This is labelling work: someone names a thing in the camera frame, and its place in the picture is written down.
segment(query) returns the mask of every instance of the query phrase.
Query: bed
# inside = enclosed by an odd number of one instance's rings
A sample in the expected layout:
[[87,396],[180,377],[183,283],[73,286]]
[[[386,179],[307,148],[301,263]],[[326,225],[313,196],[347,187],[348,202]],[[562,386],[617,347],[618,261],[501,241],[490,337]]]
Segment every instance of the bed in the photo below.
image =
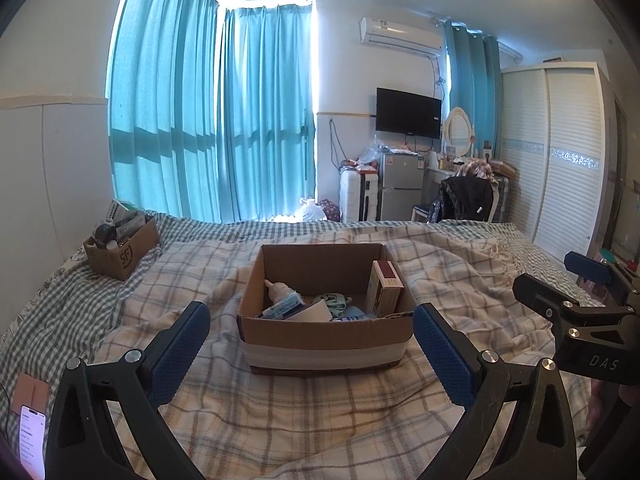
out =
[[[0,382],[11,394],[24,372],[55,393],[71,357],[120,358],[146,346],[191,300],[203,301],[212,317],[209,337],[174,400],[160,411],[208,479],[416,478],[462,414],[414,339],[388,370],[306,379],[252,374],[235,313],[264,243],[385,243],[419,302],[435,304],[477,348],[511,362],[535,364],[554,353],[549,323],[515,301],[515,276],[530,272],[593,304],[512,224],[219,225],[154,216],[161,243],[126,282],[95,274],[82,251],[52,275],[0,338]],[[582,439],[589,382],[562,378]],[[7,407],[0,406],[1,424]],[[476,474],[490,465],[512,408],[503,410]],[[152,478],[118,405],[110,409],[134,469]],[[10,415],[8,433],[17,449],[17,415]]]

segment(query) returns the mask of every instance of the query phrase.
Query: mini fridge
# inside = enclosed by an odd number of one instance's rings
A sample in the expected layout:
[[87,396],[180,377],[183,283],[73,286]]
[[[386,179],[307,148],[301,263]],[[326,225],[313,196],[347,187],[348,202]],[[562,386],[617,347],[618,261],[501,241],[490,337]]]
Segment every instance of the mini fridge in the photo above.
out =
[[380,165],[378,220],[411,220],[420,203],[424,157],[385,153]]

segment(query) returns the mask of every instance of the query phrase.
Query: plastic bag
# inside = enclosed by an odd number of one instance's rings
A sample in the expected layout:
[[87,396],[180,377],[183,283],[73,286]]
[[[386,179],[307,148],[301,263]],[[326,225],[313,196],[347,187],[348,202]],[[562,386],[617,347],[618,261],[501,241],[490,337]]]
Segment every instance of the plastic bag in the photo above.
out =
[[375,136],[373,140],[369,143],[364,152],[358,157],[357,163],[359,166],[364,165],[372,165],[372,162],[380,163],[380,153],[385,153],[389,151],[389,147],[382,142],[378,136]]
[[295,213],[296,220],[298,222],[318,222],[325,221],[326,215],[322,208],[316,204],[316,200],[309,198],[307,200],[300,199],[302,207]]

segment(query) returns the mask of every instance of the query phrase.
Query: blue gripper pad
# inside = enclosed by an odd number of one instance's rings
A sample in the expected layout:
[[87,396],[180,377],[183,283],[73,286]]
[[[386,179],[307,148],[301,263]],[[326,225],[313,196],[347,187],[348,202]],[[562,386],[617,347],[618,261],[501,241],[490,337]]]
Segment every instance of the blue gripper pad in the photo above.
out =
[[207,306],[192,301],[171,328],[159,332],[146,347],[140,380],[153,407],[172,401],[209,335],[210,324]]
[[431,303],[415,309],[414,334],[451,402],[470,408],[482,378],[473,343],[455,332]]
[[613,278],[609,266],[574,251],[564,257],[564,268],[596,285],[609,285]]

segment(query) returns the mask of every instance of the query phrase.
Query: white wall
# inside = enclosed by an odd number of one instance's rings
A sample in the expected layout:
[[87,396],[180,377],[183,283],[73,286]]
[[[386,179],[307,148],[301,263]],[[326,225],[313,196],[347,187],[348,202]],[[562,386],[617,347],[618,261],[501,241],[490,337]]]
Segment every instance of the white wall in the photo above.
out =
[[104,102],[119,3],[28,0],[0,38],[0,108],[34,104],[0,110],[0,202],[11,204],[11,214],[0,214],[0,332],[87,238],[112,196],[106,106],[41,104]]
[[[333,118],[348,158],[355,158],[376,135],[375,119],[331,116],[376,113],[376,88],[393,88],[433,96],[434,75],[429,59],[396,50],[362,45],[360,20],[365,16],[403,25],[442,31],[420,14],[393,7],[379,7],[349,0],[318,0],[319,29],[319,112],[318,115],[318,198],[338,202],[338,171],[331,162],[329,119]],[[446,67],[440,68],[446,78]],[[442,90],[436,87],[436,97]],[[404,136],[380,134],[389,145],[404,143]],[[417,149],[428,150],[429,139],[415,138]],[[414,139],[408,140],[413,147]]]
[[27,0],[0,38],[0,98],[104,97],[120,0]]

